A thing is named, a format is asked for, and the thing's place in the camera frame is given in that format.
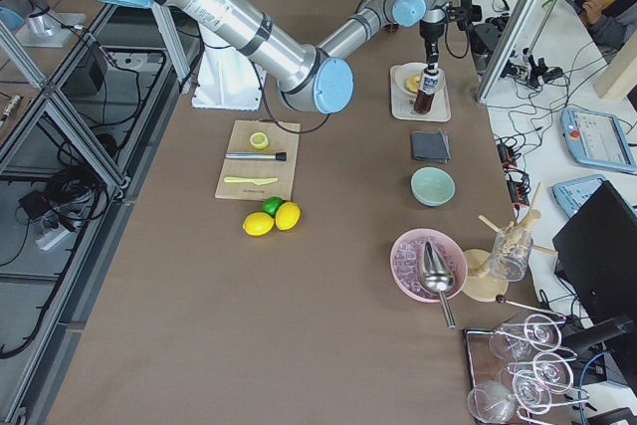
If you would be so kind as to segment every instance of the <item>white tray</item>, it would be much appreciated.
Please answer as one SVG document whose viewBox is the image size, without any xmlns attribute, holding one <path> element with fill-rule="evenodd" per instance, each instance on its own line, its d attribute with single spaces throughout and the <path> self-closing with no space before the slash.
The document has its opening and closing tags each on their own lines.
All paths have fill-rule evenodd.
<svg viewBox="0 0 637 425">
<path fill-rule="evenodd" d="M 414 73 L 422 71 L 425 64 L 413 64 L 419 66 Z M 396 69 L 400 66 L 396 65 L 389 69 L 389 85 L 391 92 L 391 114 L 397 119 L 407 119 L 414 121 L 438 121 L 444 122 L 451 119 L 451 107 L 449 106 L 449 94 L 447 93 L 447 83 L 445 82 L 445 73 L 440 70 L 440 90 L 436 92 L 434 101 L 431 104 L 431 111 L 420 114 L 414 111 L 414 101 L 416 96 L 406 95 L 394 80 Z"/>
</svg>

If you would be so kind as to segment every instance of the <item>white table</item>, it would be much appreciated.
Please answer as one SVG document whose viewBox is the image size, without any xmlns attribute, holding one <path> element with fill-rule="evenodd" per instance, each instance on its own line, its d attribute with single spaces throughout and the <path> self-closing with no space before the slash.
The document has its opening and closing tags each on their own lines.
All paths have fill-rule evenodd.
<svg viewBox="0 0 637 425">
<path fill-rule="evenodd" d="M 501 15 L 492 9 L 493 0 L 474 0 L 474 4 L 479 4 L 483 8 L 484 18 Z M 507 0 L 511 9 L 515 6 L 516 0 Z M 541 19 L 544 16 L 538 2 L 531 15 L 524 32 L 521 34 L 516 51 L 521 52 L 524 47 L 528 47 L 534 37 Z M 535 60 L 544 57 L 546 64 L 550 67 L 561 67 L 565 72 L 572 69 L 581 69 L 572 72 L 570 75 L 570 91 L 573 92 L 569 105 L 582 106 L 588 109 L 610 112 L 617 115 L 627 123 L 622 122 L 624 131 L 630 125 L 637 122 L 637 112 L 632 104 L 624 99 L 621 102 L 611 102 L 601 100 L 593 88 L 594 81 L 601 75 L 603 66 L 606 65 L 601 60 L 598 48 L 591 42 L 590 36 L 575 15 L 574 11 L 563 0 L 555 5 L 542 35 L 537 41 L 533 53 Z M 522 59 L 514 59 L 515 63 L 522 64 Z M 557 85 L 563 85 L 563 80 L 555 81 Z M 523 115 L 511 113 L 511 111 L 533 112 L 532 106 L 521 106 L 529 104 L 528 95 L 531 90 L 524 86 L 518 86 L 517 97 L 515 83 L 512 79 L 502 79 L 497 82 L 487 98 L 487 106 L 494 134 L 507 136 L 515 134 L 515 129 L 510 120 L 510 116 L 515 121 L 518 131 L 532 131 L 542 126 L 538 133 L 542 134 L 541 147 L 526 147 L 523 152 L 529 152 L 524 160 L 519 160 L 518 165 L 524 169 L 531 179 L 532 192 L 536 186 L 542 182 L 544 189 L 539 198 L 538 208 L 542 218 L 538 226 L 533 230 L 533 240 L 541 246 L 552 247 L 552 238 L 565 224 L 567 217 L 557 206 L 548 188 L 555 183 L 579 178 L 594 173 L 603 174 L 611 181 L 617 191 L 630 203 L 637 204 L 637 177 L 611 172 L 606 170 L 595 170 L 581 166 L 575 162 L 566 148 L 559 125 L 559 111 L 547 114 L 546 110 L 538 110 L 535 114 Z M 564 104 L 562 98 L 566 89 L 554 86 L 545 86 L 541 93 L 532 98 L 536 106 L 550 107 L 561 110 Z M 627 134 L 628 142 L 637 142 L 637 126 Z M 537 143 L 536 134 L 528 135 L 529 142 Z M 531 253 L 530 267 L 535 291 L 544 290 L 548 298 L 555 299 L 568 294 L 564 286 L 554 275 L 555 257 L 533 251 Z M 551 303 L 554 310 L 565 314 L 570 313 L 571 298 L 564 298 L 562 301 Z M 596 384 L 587 386 L 591 393 L 592 404 L 599 411 L 612 410 L 621 406 L 630 406 L 633 413 L 637 412 L 637 398 L 630 388 L 617 388 L 609 384 Z"/>
</svg>

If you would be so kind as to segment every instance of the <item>ice scoop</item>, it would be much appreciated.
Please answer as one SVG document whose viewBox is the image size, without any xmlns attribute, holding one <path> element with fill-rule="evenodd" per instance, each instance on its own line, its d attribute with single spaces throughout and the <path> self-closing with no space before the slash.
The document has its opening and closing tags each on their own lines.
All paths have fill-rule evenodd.
<svg viewBox="0 0 637 425">
<path fill-rule="evenodd" d="M 454 316 L 447 302 L 447 293 L 454 287 L 454 275 L 430 241 L 427 241 L 421 248 L 419 256 L 419 261 L 416 264 L 418 282 L 429 293 L 438 295 L 447 326 L 456 328 Z"/>
</svg>

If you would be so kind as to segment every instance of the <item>black monitor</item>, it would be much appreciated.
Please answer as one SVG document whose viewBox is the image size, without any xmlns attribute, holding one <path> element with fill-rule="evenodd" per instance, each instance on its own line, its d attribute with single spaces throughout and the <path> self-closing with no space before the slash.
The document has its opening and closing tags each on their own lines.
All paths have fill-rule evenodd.
<svg viewBox="0 0 637 425">
<path fill-rule="evenodd" d="M 553 238 L 558 267 L 593 323 L 628 316 L 637 323 L 637 216 L 608 181 Z M 637 393 L 637 332 L 608 340 Z"/>
</svg>

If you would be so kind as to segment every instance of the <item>wooden cutting board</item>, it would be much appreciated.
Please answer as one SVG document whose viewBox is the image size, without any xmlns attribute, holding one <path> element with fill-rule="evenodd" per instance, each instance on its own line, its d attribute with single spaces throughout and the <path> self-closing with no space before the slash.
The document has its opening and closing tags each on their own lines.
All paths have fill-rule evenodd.
<svg viewBox="0 0 637 425">
<path fill-rule="evenodd" d="M 293 131 L 299 131 L 298 123 L 281 125 Z M 261 131 L 268 136 L 270 144 L 267 148 L 256 150 L 250 145 L 250 135 Z M 228 153 L 255 152 L 278 153 L 284 151 L 288 155 L 286 161 L 224 159 L 217 183 L 215 197 L 220 199 L 247 199 L 263 201 L 270 196 L 279 196 L 287 201 L 292 199 L 292 185 L 297 165 L 297 149 L 299 136 L 278 128 L 269 121 L 236 120 L 228 142 Z M 224 183 L 226 176 L 244 178 L 279 178 L 277 182 L 257 186 L 252 183 Z"/>
</svg>

